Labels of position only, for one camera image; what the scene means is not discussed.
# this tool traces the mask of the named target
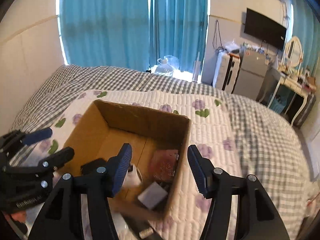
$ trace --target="vanity table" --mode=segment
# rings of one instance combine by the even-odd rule
[[[280,85],[283,85],[283,86],[289,88],[291,91],[293,91],[295,93],[293,98],[290,101],[289,106],[287,107],[287,109],[285,111],[285,114],[287,114],[287,112],[290,109],[297,94],[303,98],[303,103],[302,103],[301,107],[299,108],[299,110],[297,111],[297,113],[295,114],[295,116],[293,117],[293,119],[291,121],[291,126],[292,126],[294,123],[294,120],[297,118],[297,116],[301,113],[303,108],[306,106],[308,95],[310,92],[308,90],[305,90],[301,84],[299,84],[298,82],[296,82],[295,80],[293,80],[292,78],[287,76],[286,74],[277,71],[276,69],[271,68],[268,72],[269,72],[269,74],[271,74],[273,76],[273,78],[278,80],[278,84],[276,86],[275,91],[273,92],[272,98],[271,98],[267,108],[270,108],[272,101],[274,100],[275,95],[276,95]],[[262,100],[265,98],[268,90],[269,90],[268,87],[266,87],[262,98],[259,100],[259,103],[261,103]]]

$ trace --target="wall-mounted tv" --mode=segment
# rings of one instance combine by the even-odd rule
[[[247,8],[244,33],[283,50],[287,29],[274,20]]]

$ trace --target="cardboard box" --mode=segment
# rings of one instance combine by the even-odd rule
[[[108,160],[118,154],[122,144],[132,146],[132,160],[140,170],[143,184],[131,189],[122,189],[111,200],[110,207],[126,215],[140,219],[160,220],[171,206],[180,169],[187,158],[187,143],[191,120],[179,114],[133,105],[124,105],[101,100],[94,101],[73,132],[64,147],[70,146],[75,151],[74,158],[67,163],[60,173],[80,175],[80,166],[97,158]],[[178,165],[165,208],[160,212],[141,207],[138,195],[154,182],[149,174],[149,163],[158,149],[179,150]]]

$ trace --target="white wall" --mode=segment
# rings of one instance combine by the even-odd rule
[[[0,23],[0,134],[63,63],[55,0],[15,0]]]
[[[301,132],[308,146],[314,176],[317,176],[320,172],[320,62],[318,63],[315,78],[316,85],[318,86],[315,92],[316,102],[306,121],[303,123]]]
[[[283,20],[283,9],[280,0],[211,0],[210,17],[208,25],[207,46],[204,55],[204,66],[201,82],[211,84],[213,80],[216,57],[212,46],[215,21],[220,24],[222,44],[233,41],[239,45],[244,41],[261,45],[261,41],[244,34],[245,15],[247,8],[253,9],[286,27]],[[276,49],[269,46],[269,50],[276,53]]]

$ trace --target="gray checkered bedspread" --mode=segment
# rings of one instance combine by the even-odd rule
[[[243,176],[255,174],[283,219],[291,239],[298,233],[306,206],[309,171],[294,130],[286,120],[242,96],[207,85],[117,67],[61,66],[28,100],[12,129],[33,131],[52,125],[84,90],[161,90],[212,95],[226,103]],[[24,148],[12,160],[21,165],[32,151]]]

